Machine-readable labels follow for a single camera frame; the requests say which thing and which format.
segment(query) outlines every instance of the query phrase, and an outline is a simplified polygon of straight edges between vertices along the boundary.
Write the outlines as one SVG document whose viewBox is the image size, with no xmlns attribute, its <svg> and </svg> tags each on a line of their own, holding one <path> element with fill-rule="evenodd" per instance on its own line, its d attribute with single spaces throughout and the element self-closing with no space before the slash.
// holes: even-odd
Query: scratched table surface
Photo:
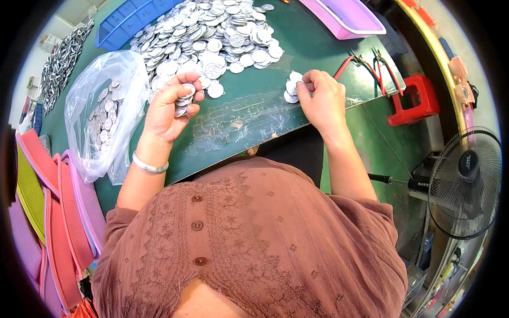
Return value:
<svg viewBox="0 0 509 318">
<path fill-rule="evenodd" d="M 41 134 L 51 139 L 52 154 L 68 148 L 64 123 L 65 96 L 70 87 L 90 62 L 106 53 L 95 47 L 95 36 L 100 22 L 123 0 L 112 0 L 94 17 L 95 26 L 85 43 L 82 54 L 62 91 L 53 110 L 43 119 Z M 380 50 L 390 63 L 399 83 L 404 82 L 392 59 L 376 36 L 364 39 L 340 41 L 321 21 L 299 1 L 285 4 L 279 0 L 255 0 L 255 6 L 265 3 L 274 5 L 266 13 L 268 24 L 274 29 L 273 36 L 285 50 L 280 61 L 263 70 L 246 68 L 239 74 L 227 71 L 219 78 L 225 95 L 212 99 L 206 96 L 200 103 L 201 111 L 195 116 L 175 141 L 166 172 L 166 184 L 172 184 L 221 160 L 239 154 L 246 149 L 281 136 L 309 122 L 300 104 L 285 102 L 283 92 L 290 72 L 305 73 L 319 69 L 334 75 L 353 49 L 373 64 L 372 47 Z M 382 69 L 383 82 L 389 94 L 397 89 L 386 68 Z M 365 67 L 353 63 L 341 75 L 340 82 L 346 86 L 347 108 L 381 97 L 376 81 Z M 130 154 L 142 133 L 143 119 L 130 141 Z M 104 213 L 115 206 L 120 186 L 112 186 L 107 175 L 95 182 L 97 196 Z"/>
</svg>

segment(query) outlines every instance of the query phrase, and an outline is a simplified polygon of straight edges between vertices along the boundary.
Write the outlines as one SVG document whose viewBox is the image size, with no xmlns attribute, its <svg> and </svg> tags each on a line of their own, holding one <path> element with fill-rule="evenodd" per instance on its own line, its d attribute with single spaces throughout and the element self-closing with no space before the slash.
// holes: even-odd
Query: fan grille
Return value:
<svg viewBox="0 0 509 318">
<path fill-rule="evenodd" d="M 466 150 L 479 158 L 475 182 L 466 180 L 458 162 Z M 457 239 L 484 232 L 494 221 L 502 179 L 500 142 L 486 128 L 474 127 L 457 135 L 446 146 L 432 173 L 428 194 L 433 220 Z"/>
</svg>

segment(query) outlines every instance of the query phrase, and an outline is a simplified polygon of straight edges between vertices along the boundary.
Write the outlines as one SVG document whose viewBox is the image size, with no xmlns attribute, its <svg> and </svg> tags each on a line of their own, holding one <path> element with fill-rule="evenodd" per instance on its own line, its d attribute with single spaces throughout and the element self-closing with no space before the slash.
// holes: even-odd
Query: pile of metal pieces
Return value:
<svg viewBox="0 0 509 318">
<path fill-rule="evenodd" d="M 113 79 L 109 87 L 103 89 L 97 99 L 97 105 L 89 116 L 89 131 L 96 151 L 108 151 L 113 135 L 117 132 L 120 109 L 125 92 L 119 80 Z"/>
<path fill-rule="evenodd" d="M 94 21 L 90 20 L 86 25 L 75 28 L 46 60 L 41 74 L 44 115 L 53 109 L 56 99 L 67 84 L 81 54 L 83 42 L 93 27 Z"/>
<path fill-rule="evenodd" d="M 194 96 L 194 93 L 196 93 L 196 87 L 194 87 L 193 84 L 184 83 L 182 86 L 191 89 L 191 93 L 184 97 L 177 98 L 175 101 L 175 117 L 187 114 L 187 106 L 192 103 L 192 97 Z"/>
<path fill-rule="evenodd" d="M 287 78 L 286 91 L 283 93 L 283 97 L 289 103 L 296 103 L 299 101 L 297 97 L 297 82 L 302 81 L 302 74 L 292 71 L 289 78 Z"/>
<path fill-rule="evenodd" d="M 252 0 L 186 0 L 147 25 L 130 44 L 145 59 L 149 101 L 175 74 L 198 72 L 207 94 L 217 98 L 224 95 L 218 78 L 226 70 L 240 73 L 279 61 L 284 51 L 264 14 L 273 9 L 253 7 Z"/>
</svg>

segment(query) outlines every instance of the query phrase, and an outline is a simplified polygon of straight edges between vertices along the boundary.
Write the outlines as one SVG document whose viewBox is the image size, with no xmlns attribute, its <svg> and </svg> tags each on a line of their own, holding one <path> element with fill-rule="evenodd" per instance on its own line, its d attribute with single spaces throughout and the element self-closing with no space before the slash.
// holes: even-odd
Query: clear plastic bag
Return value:
<svg viewBox="0 0 509 318">
<path fill-rule="evenodd" d="M 114 80 L 120 82 L 117 96 L 123 99 L 115 110 L 116 131 L 107 130 L 104 146 L 94 126 L 100 116 L 94 116 L 94 111 L 100 105 L 99 95 L 111 89 Z M 132 51 L 97 57 L 75 80 L 66 97 L 64 118 L 72 160 L 85 181 L 94 182 L 108 173 L 113 185 L 124 182 L 130 165 L 129 141 L 144 116 L 149 92 L 143 57 Z M 99 125 L 102 132 L 105 125 Z"/>
</svg>

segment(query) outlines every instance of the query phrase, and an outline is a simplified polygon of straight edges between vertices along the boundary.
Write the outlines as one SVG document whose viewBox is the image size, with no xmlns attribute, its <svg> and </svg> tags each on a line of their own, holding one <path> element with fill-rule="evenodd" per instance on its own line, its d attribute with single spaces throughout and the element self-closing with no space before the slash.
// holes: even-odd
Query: red plastic stool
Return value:
<svg viewBox="0 0 509 318">
<path fill-rule="evenodd" d="M 400 96 L 394 94 L 392 100 L 396 107 L 396 114 L 389 116 L 389 125 L 396 127 L 402 124 L 415 124 L 440 112 L 438 99 L 429 78 L 415 75 L 405 78 L 404 81 L 407 86 L 404 94 L 411 95 L 413 107 L 404 110 L 401 106 Z"/>
</svg>

